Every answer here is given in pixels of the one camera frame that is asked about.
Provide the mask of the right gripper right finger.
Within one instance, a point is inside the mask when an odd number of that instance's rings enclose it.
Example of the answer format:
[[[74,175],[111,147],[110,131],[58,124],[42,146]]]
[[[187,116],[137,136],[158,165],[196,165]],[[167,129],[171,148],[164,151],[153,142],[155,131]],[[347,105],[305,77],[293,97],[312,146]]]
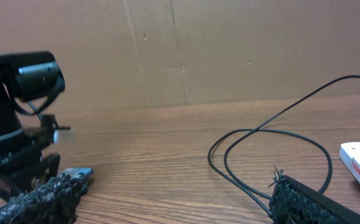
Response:
[[[274,223],[360,224],[360,214],[305,184],[274,171],[269,217]]]

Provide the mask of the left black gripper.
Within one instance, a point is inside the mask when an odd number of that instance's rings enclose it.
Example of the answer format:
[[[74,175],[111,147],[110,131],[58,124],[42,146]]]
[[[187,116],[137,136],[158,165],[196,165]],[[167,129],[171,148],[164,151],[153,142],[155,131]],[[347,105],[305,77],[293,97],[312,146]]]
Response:
[[[60,155],[46,157],[42,151],[53,144],[56,129],[71,129],[61,126],[53,114],[41,116],[40,126],[17,128],[0,135],[0,197],[8,201],[34,190],[37,181],[47,183],[58,174]]]

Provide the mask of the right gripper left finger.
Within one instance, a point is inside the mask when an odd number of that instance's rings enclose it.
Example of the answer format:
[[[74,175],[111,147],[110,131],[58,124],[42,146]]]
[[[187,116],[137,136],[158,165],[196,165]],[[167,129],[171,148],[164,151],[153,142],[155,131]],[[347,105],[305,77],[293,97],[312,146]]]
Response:
[[[76,209],[88,192],[88,174],[62,173],[33,191],[11,198],[0,208],[0,224],[69,224],[77,221]]]

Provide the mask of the blue Samsung Galaxy smartphone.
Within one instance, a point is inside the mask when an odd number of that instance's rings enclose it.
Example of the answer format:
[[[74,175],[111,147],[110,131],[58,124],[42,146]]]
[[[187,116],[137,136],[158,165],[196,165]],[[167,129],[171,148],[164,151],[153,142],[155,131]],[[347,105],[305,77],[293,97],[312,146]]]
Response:
[[[82,182],[87,182],[93,175],[93,169],[91,167],[69,167],[62,172],[71,177],[78,178]]]

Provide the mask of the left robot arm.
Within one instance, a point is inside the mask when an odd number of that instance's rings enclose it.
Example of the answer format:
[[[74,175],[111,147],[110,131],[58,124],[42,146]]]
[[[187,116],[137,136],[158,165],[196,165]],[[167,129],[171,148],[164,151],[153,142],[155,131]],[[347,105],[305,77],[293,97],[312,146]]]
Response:
[[[64,90],[51,52],[0,55],[0,197],[5,201],[57,175],[60,155],[44,157],[42,151],[70,139],[72,130],[43,111]]]

